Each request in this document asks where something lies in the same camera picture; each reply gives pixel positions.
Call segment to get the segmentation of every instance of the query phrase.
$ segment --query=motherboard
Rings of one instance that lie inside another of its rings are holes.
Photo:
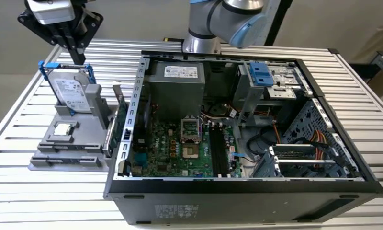
[[[231,154],[237,152],[231,127],[196,121],[153,123],[148,151],[134,155],[134,176],[241,177],[239,161]]]

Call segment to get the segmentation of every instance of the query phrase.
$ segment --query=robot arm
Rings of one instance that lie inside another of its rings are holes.
[[[84,50],[104,21],[85,4],[92,0],[24,0],[19,22],[50,45],[68,49],[76,65],[85,62]]]
[[[190,0],[184,52],[219,53],[218,38],[237,48],[253,45],[266,24],[262,8],[263,0]]]
[[[24,0],[19,22],[49,44],[68,49],[76,65],[85,62],[84,50],[104,21],[85,4],[94,0]],[[184,52],[218,54],[219,38],[246,48],[259,37],[266,16],[263,0],[190,0],[189,37]]]

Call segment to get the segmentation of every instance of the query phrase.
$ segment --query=gray floor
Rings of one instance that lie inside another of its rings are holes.
[[[33,73],[30,75],[0,74],[0,120],[4,118],[32,77]]]

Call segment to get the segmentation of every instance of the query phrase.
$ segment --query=slotted aluminum surface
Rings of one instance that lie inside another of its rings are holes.
[[[102,96],[116,103],[112,84],[122,84],[130,97],[141,50],[181,51],[181,43],[93,40],[86,49]],[[301,58],[322,87],[330,105],[383,185],[383,104],[339,55],[326,49],[253,46],[238,50],[223,45],[226,55]],[[54,49],[48,61],[72,64]],[[0,124],[0,230],[124,229],[128,224],[113,202],[102,199],[105,172],[32,172],[29,159],[56,113],[48,83],[36,74]],[[323,224],[285,226],[211,225],[176,229],[285,228],[383,230],[383,197]]]

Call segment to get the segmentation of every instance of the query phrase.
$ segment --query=power supply label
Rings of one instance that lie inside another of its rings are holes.
[[[197,67],[190,66],[166,66],[165,77],[168,78],[198,78]]]

